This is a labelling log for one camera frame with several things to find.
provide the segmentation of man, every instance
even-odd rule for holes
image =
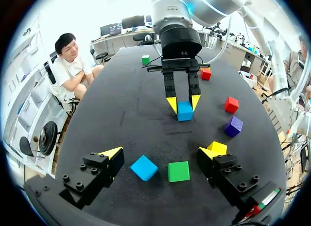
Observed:
[[[303,67],[307,59],[308,53],[307,40],[303,36],[300,36],[299,41],[301,50],[298,52],[291,52],[289,57],[286,60],[284,60],[284,68],[286,71],[289,87],[297,87],[303,71]],[[273,76],[269,78],[268,82],[271,92],[274,92]],[[307,99],[311,98],[311,87],[309,86],[310,83],[311,83],[311,75],[309,75],[302,91],[302,93],[304,93],[307,96]],[[299,98],[299,104],[303,108],[305,107],[305,104],[301,98]]]
[[[71,33],[62,34],[55,43],[58,57],[53,64],[52,72],[59,85],[59,95],[65,101],[71,98],[82,100],[86,84],[90,86],[102,71],[103,66],[91,67],[79,54],[76,37]]]

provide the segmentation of black hair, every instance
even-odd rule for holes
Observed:
[[[76,37],[71,33],[62,34],[55,42],[55,51],[57,54],[62,54],[62,48],[67,46],[70,42],[75,40]]]

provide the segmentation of green cube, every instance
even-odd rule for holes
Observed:
[[[169,182],[190,180],[188,161],[169,163]]]
[[[143,56],[141,57],[141,61],[142,61],[142,64],[143,64],[143,65],[148,64],[148,63],[150,62],[150,56],[149,56],[149,55],[143,55]]]

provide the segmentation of black tablecloth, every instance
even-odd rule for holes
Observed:
[[[152,46],[117,52],[87,90],[77,107],[58,159],[56,179],[79,168],[83,156],[124,147],[125,164],[109,189],[103,189],[83,210],[123,226],[230,225],[238,209],[218,189],[212,189],[196,165],[198,147],[213,141],[228,145],[240,164],[262,183],[286,186],[284,159],[276,131],[248,84],[224,59],[211,66],[210,81],[200,79],[202,96],[190,122],[178,122],[165,99],[161,72],[141,69],[141,56],[157,57]],[[205,48],[204,61],[214,57]],[[175,72],[178,101],[188,100],[185,72]],[[224,111],[228,96],[239,100],[235,113],[243,129],[235,138],[224,134],[232,114]],[[158,172],[144,182],[130,166],[147,156]],[[189,161],[190,180],[169,183],[170,162]],[[270,214],[280,215],[279,203]]]

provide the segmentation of purple cube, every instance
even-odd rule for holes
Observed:
[[[242,131],[243,122],[237,117],[233,116],[232,119],[225,126],[225,133],[231,137],[235,137]]]

